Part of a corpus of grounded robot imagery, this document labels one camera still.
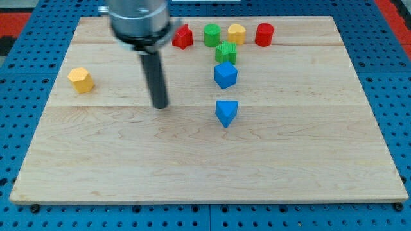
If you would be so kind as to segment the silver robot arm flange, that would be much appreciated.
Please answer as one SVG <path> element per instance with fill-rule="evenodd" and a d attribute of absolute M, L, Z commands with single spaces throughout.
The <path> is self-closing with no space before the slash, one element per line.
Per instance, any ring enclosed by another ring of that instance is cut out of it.
<path fill-rule="evenodd" d="M 149 54 L 171 41 L 182 26 L 181 19 L 170 17 L 166 0 L 106 0 L 98 11 L 109 16 L 118 40 Z"/>

